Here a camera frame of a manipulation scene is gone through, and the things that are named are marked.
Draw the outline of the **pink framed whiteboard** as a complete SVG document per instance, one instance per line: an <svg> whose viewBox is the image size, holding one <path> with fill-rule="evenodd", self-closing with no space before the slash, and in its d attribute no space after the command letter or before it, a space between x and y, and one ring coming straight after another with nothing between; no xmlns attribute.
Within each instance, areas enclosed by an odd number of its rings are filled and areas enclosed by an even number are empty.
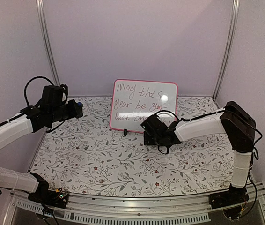
<svg viewBox="0 0 265 225"><path fill-rule="evenodd" d="M114 82L110 113L113 130L142 133L141 123L162 112L160 120L169 125L177 112L178 85L172 82L117 79Z"/></svg>

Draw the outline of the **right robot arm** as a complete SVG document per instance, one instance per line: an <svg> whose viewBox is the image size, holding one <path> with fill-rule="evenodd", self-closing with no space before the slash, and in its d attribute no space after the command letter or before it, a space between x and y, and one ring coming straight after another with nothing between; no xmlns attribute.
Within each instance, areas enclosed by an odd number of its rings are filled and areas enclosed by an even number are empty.
<svg viewBox="0 0 265 225"><path fill-rule="evenodd" d="M236 102L227 102L225 107L192 119L181 118L167 126L157 113L150 115L141 125L144 129L144 145L165 147L166 154L175 144L190 139L225 133L234 151L232 181L228 191L209 196L212 209L247 202L246 189L253 165L256 123Z"/></svg>

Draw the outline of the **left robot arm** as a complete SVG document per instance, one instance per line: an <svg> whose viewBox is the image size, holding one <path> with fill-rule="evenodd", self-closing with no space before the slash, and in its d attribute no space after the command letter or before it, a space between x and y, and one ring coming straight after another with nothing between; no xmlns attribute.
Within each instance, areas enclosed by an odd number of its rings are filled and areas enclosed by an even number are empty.
<svg viewBox="0 0 265 225"><path fill-rule="evenodd" d="M28 105L14 117L0 124L0 150L23 136L35 133L43 128L48 132L55 129L53 123L63 123L69 119L83 116L83 104L68 100L66 85L47 85L43 88L41 99L35 105ZM47 205L66 202L61 190L52 191L49 183L40 175L22 173L0 167L0 188L27 192L29 200Z"/></svg>

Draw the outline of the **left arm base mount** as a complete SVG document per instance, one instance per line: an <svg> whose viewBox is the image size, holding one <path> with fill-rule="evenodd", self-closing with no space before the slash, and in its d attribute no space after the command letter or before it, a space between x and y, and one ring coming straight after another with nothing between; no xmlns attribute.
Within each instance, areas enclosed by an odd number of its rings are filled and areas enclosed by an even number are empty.
<svg viewBox="0 0 265 225"><path fill-rule="evenodd" d="M47 186L40 186L35 192L29 193L30 201L46 206L65 209L69 198L69 192L61 188L49 190Z"/></svg>

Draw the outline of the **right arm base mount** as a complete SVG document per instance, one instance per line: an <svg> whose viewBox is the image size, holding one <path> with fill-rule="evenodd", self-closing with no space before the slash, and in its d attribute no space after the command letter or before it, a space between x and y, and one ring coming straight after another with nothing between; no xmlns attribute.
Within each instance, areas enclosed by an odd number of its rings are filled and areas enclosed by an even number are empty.
<svg viewBox="0 0 265 225"><path fill-rule="evenodd" d="M238 220L248 208L249 196L246 188L229 189L228 191L209 195L212 209L223 209L229 220Z"/></svg>

